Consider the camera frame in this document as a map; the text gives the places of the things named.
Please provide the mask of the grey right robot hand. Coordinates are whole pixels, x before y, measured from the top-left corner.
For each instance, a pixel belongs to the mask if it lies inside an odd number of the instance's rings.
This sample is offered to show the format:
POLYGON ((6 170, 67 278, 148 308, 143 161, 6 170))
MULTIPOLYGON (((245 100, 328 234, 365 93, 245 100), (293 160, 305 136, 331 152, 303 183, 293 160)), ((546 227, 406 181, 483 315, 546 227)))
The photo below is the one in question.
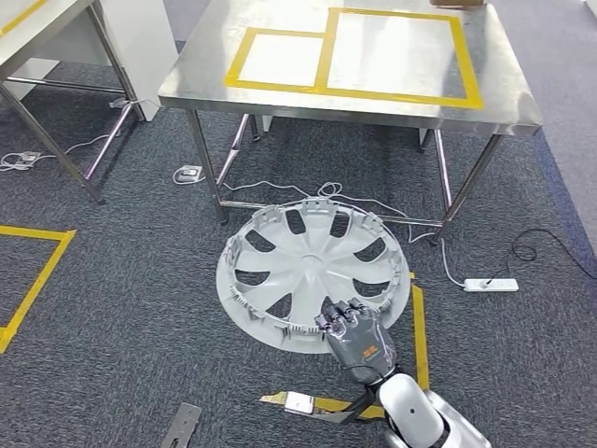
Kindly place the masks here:
POLYGON ((357 383, 374 385, 395 368, 392 338, 377 312, 357 298, 325 301, 314 321, 330 352, 357 383))

